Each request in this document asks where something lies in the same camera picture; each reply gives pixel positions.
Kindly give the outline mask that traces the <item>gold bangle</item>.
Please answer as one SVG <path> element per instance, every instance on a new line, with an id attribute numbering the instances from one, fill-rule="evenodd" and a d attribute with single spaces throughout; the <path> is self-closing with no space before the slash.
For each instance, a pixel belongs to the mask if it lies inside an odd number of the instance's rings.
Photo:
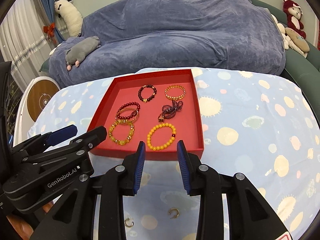
<path id="1" fill-rule="evenodd" d="M 139 111 L 135 108 L 125 107 L 116 113 L 115 120 L 119 124 L 134 123 L 139 117 Z"/>

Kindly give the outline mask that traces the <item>gold hoop earring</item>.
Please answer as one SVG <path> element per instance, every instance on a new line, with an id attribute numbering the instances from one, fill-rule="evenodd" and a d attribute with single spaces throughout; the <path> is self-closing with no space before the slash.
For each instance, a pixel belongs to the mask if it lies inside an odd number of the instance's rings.
<path id="1" fill-rule="evenodd" d="M 134 221 L 130 217 L 127 217 L 124 220 L 124 224 L 127 228 L 131 228 L 134 226 Z"/>
<path id="2" fill-rule="evenodd" d="M 170 219 L 176 219 L 179 217 L 179 215 L 180 215 L 180 211 L 178 208 L 172 207 L 168 211 L 168 216 L 170 217 Z"/>

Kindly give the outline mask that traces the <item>red jewelry tray box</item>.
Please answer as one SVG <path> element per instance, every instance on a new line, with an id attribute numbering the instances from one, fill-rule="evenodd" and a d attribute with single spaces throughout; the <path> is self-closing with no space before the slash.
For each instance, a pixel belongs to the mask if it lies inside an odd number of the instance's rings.
<path id="1" fill-rule="evenodd" d="M 167 95 L 180 96 L 183 106 L 176 115 L 165 120 L 176 129 L 175 140 L 161 150 L 146 148 L 146 159 L 156 161 L 177 160 L 177 142 L 182 140 L 188 152 L 201 157 L 204 151 L 202 121 L 197 91 L 190 69 L 167 70 L 116 77 L 110 84 L 89 124 L 88 130 L 104 126 L 109 129 L 115 122 L 116 112 L 121 107 L 130 107 L 130 102 L 140 104 L 139 117 L 134 122 L 135 131 L 131 141 L 118 145 L 114 141 L 125 140 L 129 125 L 118 125 L 112 132 L 113 138 L 106 138 L 91 150 L 94 155 L 110 158 L 124 158 L 134 153 L 140 141 L 146 142 L 150 130 L 159 125 L 158 117 L 164 105 L 171 104 Z"/>

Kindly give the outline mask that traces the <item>round wooden white stool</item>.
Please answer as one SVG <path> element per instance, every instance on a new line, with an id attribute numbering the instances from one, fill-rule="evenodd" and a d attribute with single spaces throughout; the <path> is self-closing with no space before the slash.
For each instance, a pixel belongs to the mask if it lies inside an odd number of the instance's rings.
<path id="1" fill-rule="evenodd" d="M 31 80 L 18 107 L 13 146 L 27 140 L 29 129 L 35 124 L 43 109 L 59 90 L 59 85 L 51 77 L 40 76 Z"/>

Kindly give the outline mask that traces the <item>grey plush mouse toy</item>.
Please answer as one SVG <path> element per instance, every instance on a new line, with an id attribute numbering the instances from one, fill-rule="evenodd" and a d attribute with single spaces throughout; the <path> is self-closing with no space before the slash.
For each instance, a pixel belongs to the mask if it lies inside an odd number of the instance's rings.
<path id="1" fill-rule="evenodd" d="M 66 52 L 65 60 L 67 64 L 67 70 L 71 71 L 72 66 L 79 67 L 85 60 L 86 56 L 100 47 L 100 40 L 97 36 L 91 36 L 80 41 L 76 45 L 72 46 Z"/>

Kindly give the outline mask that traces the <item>light blue patterned sheet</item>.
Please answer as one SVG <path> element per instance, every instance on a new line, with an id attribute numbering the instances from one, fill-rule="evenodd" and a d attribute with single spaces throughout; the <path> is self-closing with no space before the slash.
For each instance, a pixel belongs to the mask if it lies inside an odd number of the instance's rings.
<path id="1" fill-rule="evenodd" d="M 203 125 L 204 164 L 243 173 L 293 239 L 319 211 L 319 126 L 302 91 L 282 77 L 193 68 Z M 146 161 L 136 196 L 124 198 L 128 239 L 194 239 L 199 197 L 183 187 L 175 161 Z M 180 211 L 170 219 L 168 211 Z"/>

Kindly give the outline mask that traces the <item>white curtain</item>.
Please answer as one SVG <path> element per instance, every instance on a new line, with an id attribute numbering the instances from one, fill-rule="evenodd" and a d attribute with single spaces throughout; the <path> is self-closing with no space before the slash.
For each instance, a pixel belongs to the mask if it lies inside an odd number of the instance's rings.
<path id="1" fill-rule="evenodd" d="M 16 0 L 1 23 L 1 54 L 12 62 L 11 75 L 21 91 L 44 75 L 40 68 L 54 47 L 43 32 L 49 23 L 41 0 Z"/>

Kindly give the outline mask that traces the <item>red bow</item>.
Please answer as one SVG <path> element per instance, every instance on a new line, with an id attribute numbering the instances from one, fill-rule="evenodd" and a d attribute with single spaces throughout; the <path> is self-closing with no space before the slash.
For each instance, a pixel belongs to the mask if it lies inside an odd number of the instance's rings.
<path id="1" fill-rule="evenodd" d="M 54 30 L 55 30 L 55 23 L 51 23 L 50 25 L 43 26 L 43 32 L 47 35 L 48 42 L 50 42 L 55 36 Z"/>

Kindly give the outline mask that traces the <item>white plush toy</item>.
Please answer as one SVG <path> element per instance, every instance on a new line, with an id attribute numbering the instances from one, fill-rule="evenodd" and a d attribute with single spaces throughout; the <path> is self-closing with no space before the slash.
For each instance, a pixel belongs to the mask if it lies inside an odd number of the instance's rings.
<path id="1" fill-rule="evenodd" d="M 74 6 L 73 0 L 56 0 L 54 9 L 58 18 L 63 18 L 70 37 L 81 34 L 83 18 L 79 10 Z"/>

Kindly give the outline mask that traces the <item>blue-grey velvet blanket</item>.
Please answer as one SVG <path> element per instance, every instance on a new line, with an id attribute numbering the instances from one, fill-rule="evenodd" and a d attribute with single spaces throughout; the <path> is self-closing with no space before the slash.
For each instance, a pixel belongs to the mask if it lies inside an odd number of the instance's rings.
<path id="1" fill-rule="evenodd" d="M 251 0 L 119 0 L 84 18 L 82 32 L 56 49 L 49 74 L 68 87 L 143 68 L 283 67 L 283 37 L 267 36 L 273 17 Z M 100 47 L 67 70 L 66 52 L 97 36 Z"/>

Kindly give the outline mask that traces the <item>teal sofa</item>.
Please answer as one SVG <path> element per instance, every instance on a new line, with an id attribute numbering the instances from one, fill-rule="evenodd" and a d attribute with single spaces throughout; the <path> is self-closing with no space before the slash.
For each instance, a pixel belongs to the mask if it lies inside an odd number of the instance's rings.
<path id="1" fill-rule="evenodd" d="M 256 7 L 266 11 L 268 19 L 271 19 L 271 13 L 274 13 L 279 23 L 285 21 L 284 12 L 276 7 L 260 0 L 251 0 L 251 2 Z M 278 28 L 276 29 L 276 24 L 272 23 L 271 25 L 274 27 L 272 27 L 271 31 L 267 31 L 267 36 L 271 35 L 280 39 L 280 31 Z M 291 48 L 288 50 L 283 49 L 281 58 L 283 67 L 272 68 L 272 70 L 257 70 L 255 72 L 281 76 L 298 85 L 319 122 L 319 50 L 309 42 L 307 43 L 310 51 L 306 58 Z"/>

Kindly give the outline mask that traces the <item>beige plush toy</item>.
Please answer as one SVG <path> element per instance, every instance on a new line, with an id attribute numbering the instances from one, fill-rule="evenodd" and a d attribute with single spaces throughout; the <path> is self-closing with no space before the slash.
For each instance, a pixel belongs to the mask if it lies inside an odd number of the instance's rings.
<path id="1" fill-rule="evenodd" d="M 272 17 L 283 37 L 285 50 L 291 48 L 306 58 L 308 52 L 310 51 L 310 47 L 306 40 L 304 40 L 304 38 L 293 29 L 289 27 L 285 28 L 282 23 L 278 22 L 277 18 L 274 15 L 272 15 Z"/>

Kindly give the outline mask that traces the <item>red monkey plush toy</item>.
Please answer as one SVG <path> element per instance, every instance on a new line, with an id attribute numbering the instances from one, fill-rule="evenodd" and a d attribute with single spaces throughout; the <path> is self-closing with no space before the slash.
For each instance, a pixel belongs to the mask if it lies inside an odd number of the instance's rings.
<path id="1" fill-rule="evenodd" d="M 283 1 L 283 12 L 287 15 L 287 26 L 306 39 L 306 33 L 303 30 L 304 25 L 301 22 L 301 17 L 303 15 L 301 7 L 292 0 Z"/>

